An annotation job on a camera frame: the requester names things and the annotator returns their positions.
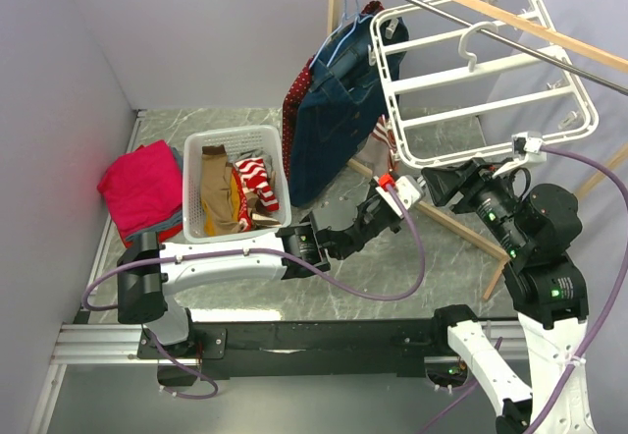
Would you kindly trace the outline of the beige striped-cuff sock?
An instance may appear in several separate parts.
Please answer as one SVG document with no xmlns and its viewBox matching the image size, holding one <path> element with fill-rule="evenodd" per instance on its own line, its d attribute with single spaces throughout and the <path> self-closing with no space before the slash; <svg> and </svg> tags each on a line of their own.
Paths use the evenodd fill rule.
<svg viewBox="0 0 628 434">
<path fill-rule="evenodd" d="M 391 121 L 382 115 L 356 155 L 374 176 L 381 177 L 398 167 L 398 153 Z"/>
</svg>

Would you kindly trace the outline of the white plastic clip hanger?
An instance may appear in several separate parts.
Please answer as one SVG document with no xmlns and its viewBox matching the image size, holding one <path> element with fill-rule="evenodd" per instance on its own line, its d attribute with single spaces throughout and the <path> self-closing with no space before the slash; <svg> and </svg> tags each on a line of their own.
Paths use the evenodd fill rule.
<svg viewBox="0 0 628 434">
<path fill-rule="evenodd" d="M 435 5 L 438 7 L 437 10 L 440 9 L 440 11 L 443 11 L 441 6 L 446 3 L 445 0 L 428 0 L 426 2 Z M 415 154 L 411 150 L 410 145 L 414 134 L 419 129 L 430 125 L 447 123 L 467 117 L 479 117 L 505 109 L 526 107 L 555 98 L 567 98 L 574 103 L 575 108 L 559 122 L 557 132 L 540 133 L 545 144 L 553 145 L 581 140 L 590 136 L 597 129 L 600 121 L 599 113 L 582 83 L 583 78 L 576 77 L 561 69 L 558 82 L 550 84 L 539 91 L 525 95 L 510 96 L 503 100 L 460 107 L 423 117 L 402 119 L 397 100 L 403 94 L 482 80 L 490 76 L 507 74 L 511 71 L 528 68 L 536 63 L 547 64 L 516 49 L 514 49 L 513 54 L 508 56 L 485 62 L 479 61 L 477 54 L 469 50 L 469 41 L 478 33 L 485 34 L 486 31 L 493 31 L 497 34 L 499 28 L 504 25 L 503 22 L 497 20 L 481 21 L 475 24 L 469 23 L 471 27 L 462 26 L 458 30 L 394 42 L 392 40 L 392 32 L 398 26 L 400 18 L 418 10 L 423 9 L 410 3 L 386 9 L 375 15 L 370 24 L 371 44 L 369 47 L 369 61 L 378 69 L 383 93 L 387 100 L 388 115 L 395 136 L 398 159 L 406 166 L 415 170 L 422 170 L 427 167 L 459 164 L 473 158 L 491 158 L 508 154 L 512 152 L 511 142 L 489 144 L 433 157 L 421 157 Z M 389 61 L 391 56 L 405 54 L 413 49 L 426 48 L 448 40 L 457 42 L 457 54 L 462 59 L 463 66 L 405 80 L 396 81 L 393 79 L 392 65 Z M 533 49 L 540 50 L 541 53 L 548 57 L 556 58 L 567 65 L 573 65 L 567 51 L 552 43 L 548 42 L 542 48 Z"/>
</svg>

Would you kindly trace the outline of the tan stocking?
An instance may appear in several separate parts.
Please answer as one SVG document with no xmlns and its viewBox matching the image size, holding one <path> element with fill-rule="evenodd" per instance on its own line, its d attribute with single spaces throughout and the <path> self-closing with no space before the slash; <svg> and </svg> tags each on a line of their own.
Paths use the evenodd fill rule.
<svg viewBox="0 0 628 434">
<path fill-rule="evenodd" d="M 220 237 L 243 232 L 246 221 L 239 213 L 238 181 L 225 147 L 203 146 L 201 161 L 200 199 L 206 235 Z"/>
</svg>

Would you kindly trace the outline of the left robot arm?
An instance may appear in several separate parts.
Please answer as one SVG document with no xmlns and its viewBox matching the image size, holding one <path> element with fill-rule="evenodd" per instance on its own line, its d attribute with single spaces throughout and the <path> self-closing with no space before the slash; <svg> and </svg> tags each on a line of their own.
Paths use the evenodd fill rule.
<svg viewBox="0 0 628 434">
<path fill-rule="evenodd" d="M 336 202 L 310 211 L 296 225 L 240 241 L 163 244 L 156 233 L 143 233 L 118 261 L 117 318 L 145 325 L 172 356 L 186 356 L 195 348 L 196 334 L 176 294 L 214 283 L 327 272 L 332 261 L 362 250 L 383 230 L 398 231 L 408 204 L 374 188 L 358 205 Z"/>
</svg>

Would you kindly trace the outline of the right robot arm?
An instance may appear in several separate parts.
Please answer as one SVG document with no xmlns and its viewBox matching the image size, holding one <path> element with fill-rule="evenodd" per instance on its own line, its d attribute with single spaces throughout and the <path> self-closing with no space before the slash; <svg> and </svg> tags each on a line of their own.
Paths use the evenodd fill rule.
<svg viewBox="0 0 628 434">
<path fill-rule="evenodd" d="M 508 260 L 502 274 L 524 332 L 531 381 L 525 383 L 482 333 L 469 308 L 436 311 L 431 343 L 457 353 L 490 400 L 498 433 L 593 433 L 585 360 L 576 353 L 587 333 L 585 279 L 567 253 L 582 231 L 578 200 L 552 184 L 515 193 L 511 169 L 471 159 L 422 172 L 431 199 L 455 214 L 474 213 Z"/>
</svg>

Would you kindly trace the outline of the dark blue denim garment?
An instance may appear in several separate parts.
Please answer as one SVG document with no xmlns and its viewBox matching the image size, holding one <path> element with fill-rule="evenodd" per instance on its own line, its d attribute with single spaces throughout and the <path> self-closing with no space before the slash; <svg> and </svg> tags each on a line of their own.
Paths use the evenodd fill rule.
<svg viewBox="0 0 628 434">
<path fill-rule="evenodd" d="M 375 1 L 363 14 L 382 10 Z M 312 83 L 298 107 L 288 168 L 290 202 L 315 200 L 357 154 L 380 116 L 387 113 L 379 72 L 369 64 L 370 23 L 360 24 L 330 67 L 326 48 L 311 72 Z"/>
</svg>

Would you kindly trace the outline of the red white striped sock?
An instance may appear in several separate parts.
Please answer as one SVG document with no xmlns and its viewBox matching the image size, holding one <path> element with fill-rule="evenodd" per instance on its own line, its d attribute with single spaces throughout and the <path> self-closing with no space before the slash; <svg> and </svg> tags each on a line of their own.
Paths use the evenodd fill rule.
<svg viewBox="0 0 628 434">
<path fill-rule="evenodd" d="M 249 157 L 236 161 L 235 166 L 246 187 L 253 191 L 261 205 L 270 212 L 280 209 L 280 204 L 270 185 L 269 173 L 261 157 Z"/>
</svg>

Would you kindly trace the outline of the black base beam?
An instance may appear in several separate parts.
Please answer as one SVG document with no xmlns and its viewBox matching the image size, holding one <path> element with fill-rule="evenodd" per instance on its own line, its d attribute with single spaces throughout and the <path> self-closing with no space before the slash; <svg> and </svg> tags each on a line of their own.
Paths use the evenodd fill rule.
<svg viewBox="0 0 628 434">
<path fill-rule="evenodd" d="M 394 374 L 423 377 L 429 359 L 454 358 L 431 319 L 195 323 L 171 350 L 216 380 Z"/>
</svg>

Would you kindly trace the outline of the white laundry basket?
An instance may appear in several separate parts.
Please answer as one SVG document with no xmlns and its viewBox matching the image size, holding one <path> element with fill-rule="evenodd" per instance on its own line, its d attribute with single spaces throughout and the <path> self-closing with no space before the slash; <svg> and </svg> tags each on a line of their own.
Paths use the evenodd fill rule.
<svg viewBox="0 0 628 434">
<path fill-rule="evenodd" d="M 253 238 L 289 225 L 279 131 L 245 126 L 189 136 L 183 153 L 183 234 L 193 244 Z"/>
</svg>

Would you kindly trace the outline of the red polka dot garment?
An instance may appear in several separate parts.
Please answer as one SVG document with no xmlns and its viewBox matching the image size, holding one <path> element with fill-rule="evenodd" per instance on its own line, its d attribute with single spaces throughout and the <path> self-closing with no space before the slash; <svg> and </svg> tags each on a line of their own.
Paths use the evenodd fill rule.
<svg viewBox="0 0 628 434">
<path fill-rule="evenodd" d="M 297 111 L 301 102 L 303 101 L 310 84 L 312 83 L 312 76 L 309 68 L 312 58 L 308 60 L 303 70 L 297 76 L 292 86 L 290 87 L 282 107 L 282 154 L 284 159 L 284 168 L 288 168 L 288 162 L 290 159 L 293 137 L 295 133 Z M 389 128 L 386 126 L 386 119 L 380 116 L 375 124 L 374 129 L 369 134 L 368 143 L 373 141 L 381 142 L 385 144 L 388 150 L 393 148 L 394 141 L 391 140 L 391 134 Z"/>
</svg>

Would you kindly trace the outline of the pink folded cloth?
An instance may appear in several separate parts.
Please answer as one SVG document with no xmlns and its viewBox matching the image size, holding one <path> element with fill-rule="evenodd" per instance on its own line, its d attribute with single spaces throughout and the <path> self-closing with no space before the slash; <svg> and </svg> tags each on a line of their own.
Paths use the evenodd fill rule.
<svg viewBox="0 0 628 434">
<path fill-rule="evenodd" d="M 167 218 L 177 206 L 174 188 L 183 179 L 182 169 L 183 159 L 164 140 L 142 145 L 108 167 L 97 190 L 122 243 L 126 236 Z"/>
</svg>

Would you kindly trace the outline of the wooden clothes rack frame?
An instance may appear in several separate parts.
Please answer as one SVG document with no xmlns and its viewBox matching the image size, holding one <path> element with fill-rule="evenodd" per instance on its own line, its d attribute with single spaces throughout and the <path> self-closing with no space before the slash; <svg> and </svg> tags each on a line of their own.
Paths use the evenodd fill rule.
<svg viewBox="0 0 628 434">
<path fill-rule="evenodd" d="M 328 30 L 331 31 L 332 24 L 334 21 L 338 20 L 337 17 L 337 5 L 339 0 L 328 0 Z M 454 15 L 449 12 L 437 10 L 438 7 L 431 3 L 424 3 L 422 0 L 404 0 L 407 3 L 413 4 L 422 8 L 423 10 L 429 11 L 438 15 L 442 18 L 448 19 L 454 23 L 457 23 L 462 26 L 469 26 L 469 23 L 466 20 L 458 19 Z M 567 35 L 560 31 L 555 30 L 554 28 L 542 27 L 539 24 L 534 24 L 527 19 L 524 19 L 523 16 L 514 15 L 504 9 L 501 9 L 497 6 L 494 6 L 488 2 L 483 2 L 482 0 L 445 0 L 449 2 L 454 2 L 458 5 L 462 5 L 467 9 L 470 9 L 474 12 L 480 13 L 497 21 L 503 22 L 507 26 L 511 26 L 517 29 L 520 29 L 524 32 L 530 33 L 533 36 L 548 41 L 553 45 L 559 46 L 565 50 L 573 51 L 576 54 L 579 54 L 589 60 L 597 62 L 599 64 L 605 65 L 611 68 L 614 71 L 621 72 L 627 75 L 627 59 L 610 53 L 607 50 L 604 50 L 596 45 L 591 43 L 587 43 L 580 39 L 577 39 L 573 36 Z M 585 71 L 583 69 L 574 67 L 573 65 L 567 65 L 562 61 L 557 60 L 556 58 L 548 57 L 547 55 L 541 53 L 540 50 L 536 50 L 530 48 L 526 45 L 521 45 L 518 42 L 511 40 L 510 38 L 503 38 L 500 35 L 497 35 L 493 31 L 486 31 L 485 35 L 488 37 L 493 37 L 495 41 L 498 41 L 502 44 L 508 45 L 513 49 L 523 52 L 528 56 L 531 56 L 540 61 L 546 62 L 548 64 L 554 65 L 559 69 L 566 71 L 576 77 L 580 77 L 591 82 L 594 82 L 598 85 L 606 87 L 610 90 L 613 90 L 619 94 L 627 96 L 627 87 L 617 84 L 616 82 L 611 82 L 606 78 L 595 76 L 594 74 Z M 618 166 L 620 166 L 623 162 L 627 161 L 627 143 L 622 145 L 614 155 L 609 159 L 609 161 L 605 164 L 611 172 L 615 170 Z M 601 183 L 603 180 L 604 174 L 602 172 L 596 172 L 590 178 L 585 181 L 581 186 L 576 190 L 576 196 L 578 198 L 586 198 L 591 192 L 595 189 L 597 185 Z"/>
</svg>

